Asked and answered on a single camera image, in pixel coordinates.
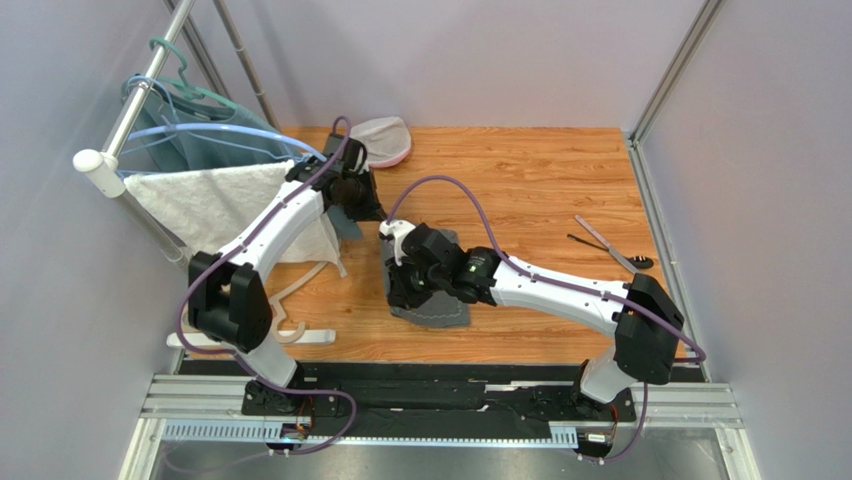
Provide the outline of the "white mesh cap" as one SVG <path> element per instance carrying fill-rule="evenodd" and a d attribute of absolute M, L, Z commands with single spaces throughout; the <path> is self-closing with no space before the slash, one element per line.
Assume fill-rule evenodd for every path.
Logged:
<path fill-rule="evenodd" d="M 351 137 L 367 149 L 367 164 L 371 169 L 398 165 L 412 151 L 413 142 L 405 121 L 398 116 L 367 120 L 355 125 Z"/>

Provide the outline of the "white clothes rack base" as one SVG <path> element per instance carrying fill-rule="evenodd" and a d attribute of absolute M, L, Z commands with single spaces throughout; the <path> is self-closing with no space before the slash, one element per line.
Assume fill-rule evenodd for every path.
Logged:
<path fill-rule="evenodd" d="M 281 345 L 330 345 L 337 338 L 337 332 L 333 329 L 309 329 L 299 336 L 296 336 L 296 334 L 296 330 L 280 330 L 275 333 L 275 338 Z M 190 344 L 200 349 L 224 349 L 220 342 L 212 340 L 200 332 L 185 333 L 185 337 Z"/>

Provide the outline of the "aluminium frame rail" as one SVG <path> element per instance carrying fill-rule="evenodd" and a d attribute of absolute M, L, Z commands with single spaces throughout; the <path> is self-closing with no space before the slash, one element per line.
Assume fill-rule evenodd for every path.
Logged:
<path fill-rule="evenodd" d="M 283 394 L 245 376 L 158 375 L 151 382 L 122 469 L 137 478 L 161 442 L 271 445 L 564 448 L 602 462 L 602 447 L 634 446 L 653 429 L 715 434 L 732 479 L 759 477 L 732 390 L 724 384 L 633 386 L 602 406 L 579 406 L 568 382 L 487 378 L 309 379 Z"/>

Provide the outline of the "light blue hanger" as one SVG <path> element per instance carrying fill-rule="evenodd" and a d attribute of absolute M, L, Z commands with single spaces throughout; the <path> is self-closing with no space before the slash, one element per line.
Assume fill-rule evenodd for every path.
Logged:
<path fill-rule="evenodd" d="M 305 161 L 319 151 L 278 132 L 266 120 L 237 104 L 236 110 L 210 99 L 186 100 L 165 77 L 130 77 L 122 90 L 149 87 L 142 110 L 123 149 L 146 152 L 154 170 L 178 173 Z"/>

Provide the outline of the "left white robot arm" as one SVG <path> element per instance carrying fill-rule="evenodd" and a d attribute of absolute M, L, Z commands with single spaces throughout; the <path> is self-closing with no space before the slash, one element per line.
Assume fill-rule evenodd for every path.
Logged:
<path fill-rule="evenodd" d="M 278 192 L 234 240 L 189 265 L 183 300 L 191 328 L 221 344 L 267 384 L 287 389 L 298 363 L 275 338 L 265 283 L 297 238 L 331 207 L 353 222 L 386 214 L 367 163 L 368 149 L 339 133 L 328 136 L 326 158 L 291 163 Z"/>

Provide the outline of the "teal shirt on hanger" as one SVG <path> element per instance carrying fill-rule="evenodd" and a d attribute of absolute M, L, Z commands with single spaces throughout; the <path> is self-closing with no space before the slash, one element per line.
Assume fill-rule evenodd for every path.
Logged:
<path fill-rule="evenodd" d="M 281 135 L 224 98 L 185 99 L 162 83 L 129 139 L 155 169 L 125 177 L 128 191 L 193 251 L 215 251 L 241 233 L 277 195 L 292 168 L 337 172 L 332 153 Z"/>

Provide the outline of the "green hanger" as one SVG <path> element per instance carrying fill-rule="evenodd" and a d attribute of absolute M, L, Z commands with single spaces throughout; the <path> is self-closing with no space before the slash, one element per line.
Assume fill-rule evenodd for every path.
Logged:
<path fill-rule="evenodd" d="M 149 48 L 151 50 L 154 50 L 156 47 L 164 48 L 167 52 L 173 54 L 178 59 L 180 63 L 180 66 L 177 70 L 178 78 L 174 79 L 171 77 L 165 77 L 165 80 L 174 85 L 186 100 L 201 100 L 203 98 L 210 98 L 222 104 L 224 107 L 234 110 L 237 109 L 238 105 L 230 99 L 220 94 L 217 94 L 211 90 L 195 85 L 188 80 L 186 75 L 188 61 L 186 59 L 186 56 L 176 45 L 162 37 L 151 38 L 149 40 Z"/>

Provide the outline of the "white towel on hanger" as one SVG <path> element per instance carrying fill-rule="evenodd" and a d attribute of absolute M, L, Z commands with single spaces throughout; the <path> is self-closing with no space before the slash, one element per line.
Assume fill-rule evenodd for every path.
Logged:
<path fill-rule="evenodd" d="M 178 173 L 133 174 L 127 190 L 193 253 L 215 253 L 236 239 L 278 195 L 296 163 Z"/>

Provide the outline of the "black mounting rail plate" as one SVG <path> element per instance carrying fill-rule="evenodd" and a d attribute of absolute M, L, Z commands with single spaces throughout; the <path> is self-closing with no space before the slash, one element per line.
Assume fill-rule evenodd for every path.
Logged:
<path fill-rule="evenodd" d="M 183 375 L 205 380 L 234 376 L 236 411 L 249 417 L 294 417 L 316 435 L 338 432 L 355 418 L 349 438 L 429 440 L 544 440 L 551 425 L 588 423 L 609 429 L 641 412 L 641 392 L 622 391 L 613 404 L 576 401 L 577 365 L 487 365 L 304 362 L 296 386 L 307 396 L 282 394 L 230 361 L 198 360 Z"/>

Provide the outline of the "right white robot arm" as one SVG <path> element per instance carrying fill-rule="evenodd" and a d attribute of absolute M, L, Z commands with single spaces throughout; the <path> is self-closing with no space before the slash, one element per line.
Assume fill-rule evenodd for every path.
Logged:
<path fill-rule="evenodd" d="M 669 383 L 684 319 L 653 277 L 629 282 L 577 277 L 537 267 L 489 247 L 462 249 L 424 223 L 383 222 L 393 307 L 412 311 L 440 293 L 463 304 L 518 307 L 571 320 L 610 337 L 573 382 L 576 401 L 611 403 L 641 382 Z"/>

